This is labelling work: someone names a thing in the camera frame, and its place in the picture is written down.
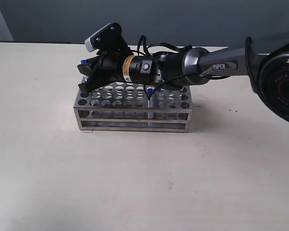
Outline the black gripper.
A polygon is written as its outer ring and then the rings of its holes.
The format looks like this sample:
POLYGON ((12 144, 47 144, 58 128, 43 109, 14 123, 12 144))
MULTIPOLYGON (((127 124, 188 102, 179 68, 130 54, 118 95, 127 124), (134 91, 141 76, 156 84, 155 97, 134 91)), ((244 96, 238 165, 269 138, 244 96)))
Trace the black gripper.
POLYGON ((109 85, 113 82, 151 84, 158 82, 158 61, 152 56, 113 54, 87 59, 87 64, 78 64, 79 72, 87 76, 79 84, 82 93, 109 85))

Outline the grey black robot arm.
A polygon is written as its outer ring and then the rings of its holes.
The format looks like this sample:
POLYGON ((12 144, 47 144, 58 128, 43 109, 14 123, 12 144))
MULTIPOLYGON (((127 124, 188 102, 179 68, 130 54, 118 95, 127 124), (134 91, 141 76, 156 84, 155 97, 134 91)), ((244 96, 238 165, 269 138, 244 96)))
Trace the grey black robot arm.
POLYGON ((100 52, 78 65, 88 94, 114 82, 181 90, 211 80, 248 76, 251 88, 274 114, 289 122, 289 38, 254 41, 210 52, 202 47, 134 55, 130 49, 100 52))

